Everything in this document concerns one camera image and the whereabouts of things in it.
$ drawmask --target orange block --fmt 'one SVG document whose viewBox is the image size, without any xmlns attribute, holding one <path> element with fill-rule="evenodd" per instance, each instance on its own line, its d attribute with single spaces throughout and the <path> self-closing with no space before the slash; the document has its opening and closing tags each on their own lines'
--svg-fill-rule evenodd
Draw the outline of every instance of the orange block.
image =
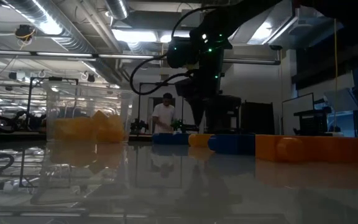
<svg viewBox="0 0 358 224">
<path fill-rule="evenodd" d="M 283 136 L 257 134 L 255 136 L 255 158 L 278 161 L 276 145 Z"/>
<path fill-rule="evenodd" d="M 285 162 L 306 162 L 308 156 L 303 142 L 298 138 L 281 138 L 276 147 L 277 157 Z"/>
<path fill-rule="evenodd" d="M 314 161 L 357 162 L 358 139 L 316 136 L 309 150 L 314 151 Z"/>
<path fill-rule="evenodd" d="M 208 147 L 208 140 L 213 134 L 191 134 L 189 145 L 191 147 Z"/>
</svg>

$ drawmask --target whiteboard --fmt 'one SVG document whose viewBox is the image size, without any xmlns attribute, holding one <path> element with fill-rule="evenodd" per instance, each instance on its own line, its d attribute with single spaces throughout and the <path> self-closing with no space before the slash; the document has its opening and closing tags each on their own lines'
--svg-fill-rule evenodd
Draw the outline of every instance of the whiteboard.
<svg viewBox="0 0 358 224">
<path fill-rule="evenodd" d="M 313 94 L 299 96 L 294 99 L 283 101 L 283 133 L 285 135 L 295 135 L 293 129 L 300 129 L 299 117 L 294 113 L 314 109 Z"/>
</svg>

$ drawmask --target yellow object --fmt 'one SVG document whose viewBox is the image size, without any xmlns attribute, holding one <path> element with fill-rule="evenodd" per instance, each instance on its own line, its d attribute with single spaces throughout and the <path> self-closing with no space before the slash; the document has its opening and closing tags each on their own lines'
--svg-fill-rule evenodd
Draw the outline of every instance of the yellow object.
<svg viewBox="0 0 358 224">
<path fill-rule="evenodd" d="M 97 111 L 92 118 L 69 118 L 55 121 L 55 139 L 61 141 L 122 142 L 126 138 L 120 116 L 107 117 Z"/>
<path fill-rule="evenodd" d="M 57 119 L 55 139 L 62 141 L 90 141 L 93 138 L 91 118 Z"/>
<path fill-rule="evenodd" d="M 213 134 L 191 134 L 189 145 L 191 147 L 208 147 L 208 140 Z"/>
</svg>

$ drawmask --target blue block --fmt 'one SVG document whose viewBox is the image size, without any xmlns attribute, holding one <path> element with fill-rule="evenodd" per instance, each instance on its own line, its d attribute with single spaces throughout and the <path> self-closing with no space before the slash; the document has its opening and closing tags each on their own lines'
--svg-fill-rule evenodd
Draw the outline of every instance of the blue block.
<svg viewBox="0 0 358 224">
<path fill-rule="evenodd" d="M 254 134 L 217 134 L 208 140 L 210 150 L 219 154 L 255 155 Z"/>
<path fill-rule="evenodd" d="M 152 136 L 153 144 L 189 144 L 189 134 L 180 133 L 180 134 L 170 134 L 170 133 L 159 133 L 153 134 Z"/>
</svg>

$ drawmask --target fluorescent light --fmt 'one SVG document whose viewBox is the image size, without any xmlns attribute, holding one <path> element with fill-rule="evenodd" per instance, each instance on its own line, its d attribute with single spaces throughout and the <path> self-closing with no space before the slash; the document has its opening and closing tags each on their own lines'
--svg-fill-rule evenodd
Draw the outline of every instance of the fluorescent light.
<svg viewBox="0 0 358 224">
<path fill-rule="evenodd" d="M 189 34 L 182 34 L 182 35 L 181 34 L 179 34 L 179 35 L 175 34 L 175 37 L 190 37 L 190 35 Z M 160 42 L 161 43 L 169 43 L 169 42 L 171 42 L 171 34 L 163 35 L 160 38 Z"/>
<path fill-rule="evenodd" d="M 76 54 L 76 53 L 55 53 L 55 52 L 37 52 L 39 56 L 64 56 L 64 57 L 92 57 L 91 54 Z"/>
<path fill-rule="evenodd" d="M 18 51 L 18 50 L 0 50 L 1 55 L 31 55 L 30 52 Z"/>
<path fill-rule="evenodd" d="M 153 55 L 124 55 L 124 54 L 100 54 L 99 58 L 117 58 L 117 59 L 151 59 Z"/>
<path fill-rule="evenodd" d="M 269 22 L 264 22 L 256 30 L 252 38 L 248 41 L 248 44 L 261 44 L 272 33 L 272 25 Z"/>
<path fill-rule="evenodd" d="M 128 43 L 136 42 L 156 42 L 157 37 L 154 31 L 148 30 L 112 30 L 117 40 L 125 41 Z"/>
</svg>

